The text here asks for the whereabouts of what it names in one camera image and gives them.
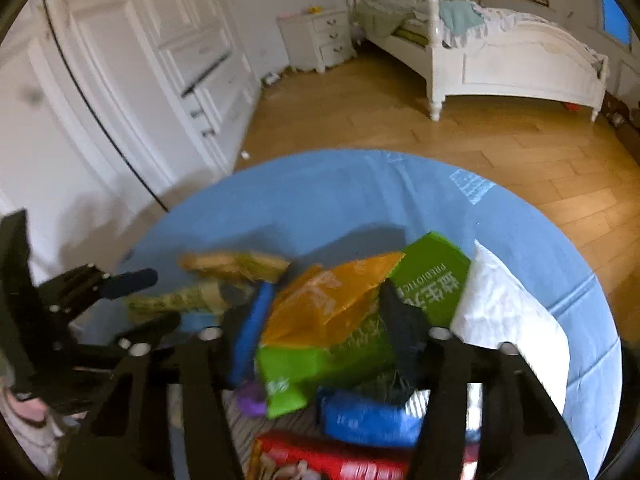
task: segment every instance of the wooden floor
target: wooden floor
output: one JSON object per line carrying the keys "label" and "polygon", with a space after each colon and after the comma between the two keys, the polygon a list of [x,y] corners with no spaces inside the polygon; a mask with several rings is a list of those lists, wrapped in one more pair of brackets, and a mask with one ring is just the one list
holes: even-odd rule
{"label": "wooden floor", "polygon": [[425,83],[369,46],[324,75],[264,91],[238,169],[318,148],[382,148],[475,171],[535,205],[596,271],[622,337],[640,340],[640,168],[600,116],[525,98],[450,97],[426,115]]}

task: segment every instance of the metal bolt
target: metal bolt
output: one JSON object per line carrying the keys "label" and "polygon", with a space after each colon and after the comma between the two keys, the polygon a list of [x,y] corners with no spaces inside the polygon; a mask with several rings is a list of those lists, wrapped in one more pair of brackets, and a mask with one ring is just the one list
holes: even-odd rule
{"label": "metal bolt", "polygon": [[203,341],[213,341],[220,336],[222,336],[222,329],[217,326],[210,326],[198,334],[198,337]]}
{"label": "metal bolt", "polygon": [[518,348],[513,343],[504,342],[500,344],[500,352],[506,355],[518,355]]}
{"label": "metal bolt", "polygon": [[149,343],[136,343],[129,348],[129,355],[133,357],[142,357],[143,355],[147,355],[150,350],[151,345]]}
{"label": "metal bolt", "polygon": [[431,330],[429,330],[429,335],[434,339],[438,339],[440,341],[451,339],[451,332],[447,328],[443,328],[441,326],[434,326]]}

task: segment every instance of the bed leg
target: bed leg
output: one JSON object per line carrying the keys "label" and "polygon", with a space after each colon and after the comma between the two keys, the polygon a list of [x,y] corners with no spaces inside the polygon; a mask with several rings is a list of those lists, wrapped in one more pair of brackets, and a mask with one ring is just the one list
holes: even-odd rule
{"label": "bed leg", "polygon": [[438,122],[440,120],[440,112],[442,111],[443,102],[444,101],[429,102],[429,117],[432,121]]}

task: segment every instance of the white nightstand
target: white nightstand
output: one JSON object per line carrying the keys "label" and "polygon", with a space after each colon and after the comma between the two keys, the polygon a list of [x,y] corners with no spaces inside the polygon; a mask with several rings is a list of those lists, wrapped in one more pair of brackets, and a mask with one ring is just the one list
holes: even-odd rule
{"label": "white nightstand", "polygon": [[323,73],[356,55],[346,10],[297,14],[279,18],[278,25],[293,69]]}

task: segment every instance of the blue tablecloth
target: blue tablecloth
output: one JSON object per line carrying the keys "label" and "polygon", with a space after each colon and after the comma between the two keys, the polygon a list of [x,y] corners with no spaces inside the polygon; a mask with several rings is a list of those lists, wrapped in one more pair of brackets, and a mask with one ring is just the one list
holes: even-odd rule
{"label": "blue tablecloth", "polygon": [[[241,171],[173,209],[121,269],[154,267],[151,292],[193,277],[185,251],[258,250],[333,266],[401,250],[438,231],[469,257],[473,241],[494,252],[559,321],[571,364],[564,420],[594,478],[613,434],[622,386],[620,339],[593,271],[537,209],[509,191],[447,164],[378,151],[322,151]],[[197,316],[183,328],[197,328]],[[124,307],[94,309],[85,339],[106,342],[128,327]]]}

